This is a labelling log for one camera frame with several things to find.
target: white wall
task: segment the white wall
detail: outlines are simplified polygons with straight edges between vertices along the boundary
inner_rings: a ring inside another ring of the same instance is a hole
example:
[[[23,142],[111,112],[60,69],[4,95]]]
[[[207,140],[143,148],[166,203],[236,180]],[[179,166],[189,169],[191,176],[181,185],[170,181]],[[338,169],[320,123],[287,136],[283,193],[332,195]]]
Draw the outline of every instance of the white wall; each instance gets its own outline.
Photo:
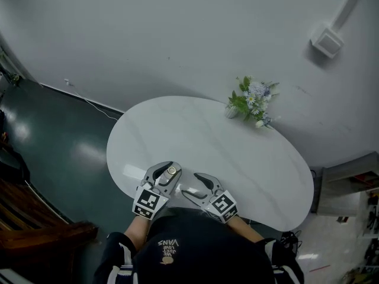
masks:
[[[310,32],[343,0],[0,0],[0,31],[40,83],[127,110],[162,95],[227,101],[236,76],[280,82],[271,114],[308,164],[379,150],[379,0],[359,0],[332,61]]]

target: electrical box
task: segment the electrical box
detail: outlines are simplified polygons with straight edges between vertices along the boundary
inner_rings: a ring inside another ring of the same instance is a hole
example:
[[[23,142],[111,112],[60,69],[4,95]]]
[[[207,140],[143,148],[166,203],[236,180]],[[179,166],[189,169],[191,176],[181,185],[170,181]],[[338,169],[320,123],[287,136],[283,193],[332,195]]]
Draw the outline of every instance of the electrical box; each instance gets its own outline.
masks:
[[[315,48],[331,59],[343,46],[342,39],[325,23],[314,31],[310,41]]]

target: tiled floor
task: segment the tiled floor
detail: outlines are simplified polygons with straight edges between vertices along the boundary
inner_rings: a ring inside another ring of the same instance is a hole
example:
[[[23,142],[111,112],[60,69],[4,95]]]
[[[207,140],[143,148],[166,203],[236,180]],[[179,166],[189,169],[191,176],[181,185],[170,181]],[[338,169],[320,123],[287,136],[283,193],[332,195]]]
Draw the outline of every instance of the tiled floor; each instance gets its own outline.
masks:
[[[304,272],[306,284],[341,283],[344,274],[363,263],[370,240],[358,238],[366,216],[366,194],[361,193],[361,210],[347,224],[336,217],[309,214],[297,228],[302,230],[297,260]]]

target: wooden chair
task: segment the wooden chair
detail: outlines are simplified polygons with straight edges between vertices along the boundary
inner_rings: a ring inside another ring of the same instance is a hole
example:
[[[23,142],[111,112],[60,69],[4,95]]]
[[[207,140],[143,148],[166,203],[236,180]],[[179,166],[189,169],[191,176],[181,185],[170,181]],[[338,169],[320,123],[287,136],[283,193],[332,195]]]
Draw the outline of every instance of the wooden chair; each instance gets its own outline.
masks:
[[[75,250],[96,239],[97,227],[73,223],[49,205],[28,181],[22,157],[8,144],[0,147],[20,164],[19,173],[0,172],[0,269],[35,284],[71,283]]]

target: flower bouquet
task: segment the flower bouquet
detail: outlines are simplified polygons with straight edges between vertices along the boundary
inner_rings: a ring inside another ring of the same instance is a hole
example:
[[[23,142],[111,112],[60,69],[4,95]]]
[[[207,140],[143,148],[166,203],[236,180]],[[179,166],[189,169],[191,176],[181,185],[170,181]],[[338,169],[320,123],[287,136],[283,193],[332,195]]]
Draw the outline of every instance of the flower bouquet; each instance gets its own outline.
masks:
[[[243,80],[237,77],[237,81],[243,95],[237,96],[236,92],[233,91],[227,107],[236,107],[239,112],[245,115],[244,121],[252,117],[256,121],[256,127],[267,127],[273,119],[268,116],[266,110],[269,101],[277,95],[274,93],[274,88],[279,83],[253,81],[251,76],[245,76]]]

